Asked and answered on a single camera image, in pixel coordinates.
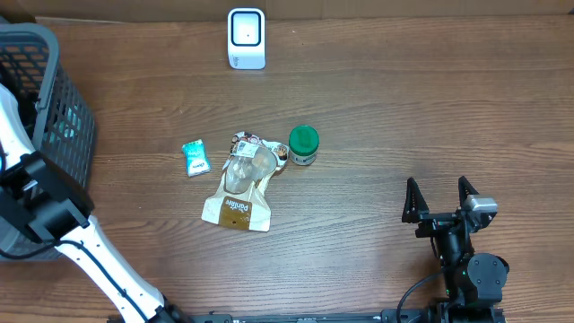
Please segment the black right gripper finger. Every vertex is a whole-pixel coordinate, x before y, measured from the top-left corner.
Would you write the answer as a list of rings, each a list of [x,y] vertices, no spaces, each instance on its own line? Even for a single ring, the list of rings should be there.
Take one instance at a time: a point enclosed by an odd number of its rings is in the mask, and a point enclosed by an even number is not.
[[[402,214],[403,223],[420,223],[426,221],[430,215],[421,190],[415,179],[410,177],[406,182],[406,197]]]
[[[474,198],[478,196],[479,193],[465,176],[461,176],[457,184],[460,208],[470,211],[474,206]]]

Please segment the green lid jar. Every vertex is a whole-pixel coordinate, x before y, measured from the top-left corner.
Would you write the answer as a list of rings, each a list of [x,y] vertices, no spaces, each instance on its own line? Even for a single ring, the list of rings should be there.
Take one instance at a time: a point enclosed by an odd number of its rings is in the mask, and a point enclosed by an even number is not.
[[[319,135],[314,127],[299,125],[289,136],[291,160],[300,166],[308,166],[317,158]]]

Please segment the brown bread pouch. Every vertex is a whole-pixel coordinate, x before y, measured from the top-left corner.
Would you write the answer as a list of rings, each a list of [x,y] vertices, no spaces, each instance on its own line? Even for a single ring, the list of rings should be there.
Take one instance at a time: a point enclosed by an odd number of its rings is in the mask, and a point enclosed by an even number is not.
[[[245,131],[235,134],[219,187],[204,202],[202,220],[235,230],[269,231],[272,212],[265,192],[289,154],[286,144]]]

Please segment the teal gum packet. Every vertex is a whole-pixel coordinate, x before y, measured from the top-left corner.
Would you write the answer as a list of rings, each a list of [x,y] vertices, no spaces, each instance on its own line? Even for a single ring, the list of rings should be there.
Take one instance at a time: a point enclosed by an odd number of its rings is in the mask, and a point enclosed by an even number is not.
[[[182,153],[186,158],[186,171],[189,177],[198,176],[211,171],[202,139],[182,145]]]

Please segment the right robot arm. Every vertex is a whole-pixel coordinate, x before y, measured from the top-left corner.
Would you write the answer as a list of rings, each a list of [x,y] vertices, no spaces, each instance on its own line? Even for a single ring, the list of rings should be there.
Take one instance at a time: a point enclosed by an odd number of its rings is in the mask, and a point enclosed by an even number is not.
[[[397,304],[397,322],[504,322],[502,301],[509,264],[491,253],[477,253],[471,235],[491,224],[498,212],[492,196],[481,195],[466,177],[458,179],[459,207],[449,213],[433,214],[415,179],[406,182],[402,221],[416,223],[415,236],[430,240],[440,270],[410,287]],[[446,297],[438,298],[422,310],[407,313],[408,296],[422,285],[444,278]]]

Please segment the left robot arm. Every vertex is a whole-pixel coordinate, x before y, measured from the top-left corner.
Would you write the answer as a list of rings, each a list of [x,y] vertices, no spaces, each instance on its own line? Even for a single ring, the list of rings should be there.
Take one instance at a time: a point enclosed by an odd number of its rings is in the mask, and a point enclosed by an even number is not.
[[[22,235],[70,258],[107,295],[125,322],[189,317],[127,263],[106,237],[94,204],[68,173],[37,151],[18,101],[1,89],[1,216]]]

